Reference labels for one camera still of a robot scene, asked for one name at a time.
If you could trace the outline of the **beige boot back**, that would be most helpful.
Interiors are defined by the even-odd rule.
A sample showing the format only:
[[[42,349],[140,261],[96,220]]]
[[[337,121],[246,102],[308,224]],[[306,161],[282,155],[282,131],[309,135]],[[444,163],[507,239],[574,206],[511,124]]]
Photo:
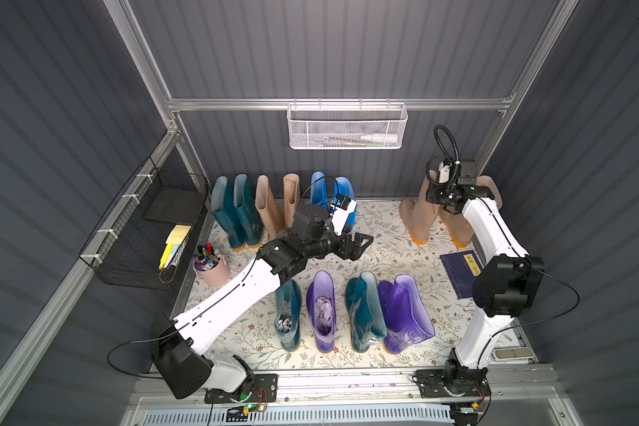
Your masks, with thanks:
[[[497,204],[497,208],[502,207],[502,196],[492,177],[480,176],[477,178],[477,184],[487,186],[493,194],[493,199]],[[470,223],[462,214],[453,214],[444,209],[439,211],[440,220],[447,226],[452,241],[457,248],[466,248],[470,245],[472,237],[475,235]]]
[[[300,198],[300,177],[296,173],[284,176],[283,195],[285,226],[292,227]]]
[[[269,177],[260,175],[257,178],[255,206],[268,233],[268,239],[274,240],[284,229],[284,218],[277,206]]]
[[[429,178],[436,180],[437,172],[430,170],[429,177],[422,180],[417,197],[407,198],[399,205],[400,219],[408,229],[413,242],[420,246],[428,241],[431,227],[438,216],[438,206],[427,201]]]

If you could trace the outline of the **blue boot back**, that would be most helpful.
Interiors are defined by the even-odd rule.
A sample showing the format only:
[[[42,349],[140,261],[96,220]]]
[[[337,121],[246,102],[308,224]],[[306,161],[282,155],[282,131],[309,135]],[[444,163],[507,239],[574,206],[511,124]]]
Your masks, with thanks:
[[[328,189],[326,175],[321,171],[312,174],[310,186],[310,203],[321,207],[327,206]]]
[[[347,179],[347,177],[338,177],[335,180],[335,193],[340,193],[341,195],[345,195],[352,200],[355,199],[353,185],[351,184],[349,179]],[[355,209],[355,211],[353,211],[349,215],[344,227],[345,233],[349,233],[353,230],[353,227],[356,221],[357,211],[358,209]]]

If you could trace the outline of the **dark teal boot back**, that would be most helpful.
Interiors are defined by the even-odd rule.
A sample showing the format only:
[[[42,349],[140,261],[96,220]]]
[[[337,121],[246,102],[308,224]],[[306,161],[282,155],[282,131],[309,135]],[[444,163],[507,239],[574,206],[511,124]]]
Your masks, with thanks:
[[[234,179],[234,209],[245,232],[247,245],[257,249],[261,245],[264,226],[246,174],[239,174]]]
[[[235,252],[246,245],[245,232],[234,207],[234,190],[226,176],[220,176],[211,195],[211,210],[214,218],[225,231],[229,245]]]

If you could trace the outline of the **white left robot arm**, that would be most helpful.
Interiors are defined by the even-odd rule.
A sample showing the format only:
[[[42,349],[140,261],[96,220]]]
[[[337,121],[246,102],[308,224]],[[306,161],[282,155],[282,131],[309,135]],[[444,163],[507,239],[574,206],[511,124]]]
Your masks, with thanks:
[[[237,400],[250,396],[253,370],[236,355],[211,353],[211,344],[252,305],[305,270],[309,260],[330,254],[359,260],[374,238],[344,230],[356,208],[357,202],[346,195],[335,195],[326,206],[300,205],[292,227],[263,245],[235,278],[196,307],[154,323],[147,339],[150,358],[175,399],[202,388]]]

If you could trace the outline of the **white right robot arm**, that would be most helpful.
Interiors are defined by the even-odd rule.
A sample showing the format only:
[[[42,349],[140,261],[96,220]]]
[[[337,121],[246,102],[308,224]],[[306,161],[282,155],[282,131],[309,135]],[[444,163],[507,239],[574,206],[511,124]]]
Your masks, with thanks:
[[[477,179],[461,176],[459,160],[445,160],[430,181],[427,201],[453,207],[469,223],[479,240],[485,265],[472,286],[476,310],[458,347],[450,353],[442,378],[449,392],[486,379],[489,357],[499,335],[532,307],[541,279],[551,276],[539,257],[529,255],[503,220],[492,191]]]

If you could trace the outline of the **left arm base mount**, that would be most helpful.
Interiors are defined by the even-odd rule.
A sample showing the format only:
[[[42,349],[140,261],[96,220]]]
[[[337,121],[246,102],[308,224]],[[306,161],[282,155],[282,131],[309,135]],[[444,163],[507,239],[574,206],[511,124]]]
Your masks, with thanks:
[[[206,404],[254,404],[276,401],[279,388],[277,374],[253,374],[233,392],[224,390],[206,390],[204,402]]]

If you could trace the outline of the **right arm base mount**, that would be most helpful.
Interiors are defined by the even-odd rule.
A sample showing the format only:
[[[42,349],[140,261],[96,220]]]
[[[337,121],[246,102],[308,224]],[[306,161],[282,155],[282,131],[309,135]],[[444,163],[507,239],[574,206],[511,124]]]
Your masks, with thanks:
[[[488,369],[463,365],[455,350],[449,354],[442,368],[418,369],[412,381],[418,386],[421,396],[426,398],[479,397],[484,400],[492,396],[486,381]]]

